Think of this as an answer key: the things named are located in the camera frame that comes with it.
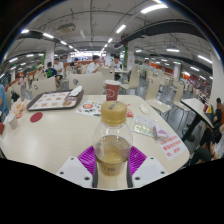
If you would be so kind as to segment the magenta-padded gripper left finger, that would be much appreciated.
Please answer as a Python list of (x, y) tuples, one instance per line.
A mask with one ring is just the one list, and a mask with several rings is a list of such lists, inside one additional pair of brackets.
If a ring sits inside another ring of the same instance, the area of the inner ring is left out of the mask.
[(90, 146), (78, 157), (69, 157), (56, 175), (84, 188), (96, 188), (98, 169), (94, 148)]

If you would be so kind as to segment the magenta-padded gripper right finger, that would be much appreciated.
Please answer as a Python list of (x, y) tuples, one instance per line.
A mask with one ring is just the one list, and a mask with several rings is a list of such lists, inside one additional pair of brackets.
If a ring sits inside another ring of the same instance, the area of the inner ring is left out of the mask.
[(166, 169), (153, 156), (147, 157), (132, 147), (127, 161), (127, 186), (140, 188), (168, 175)]

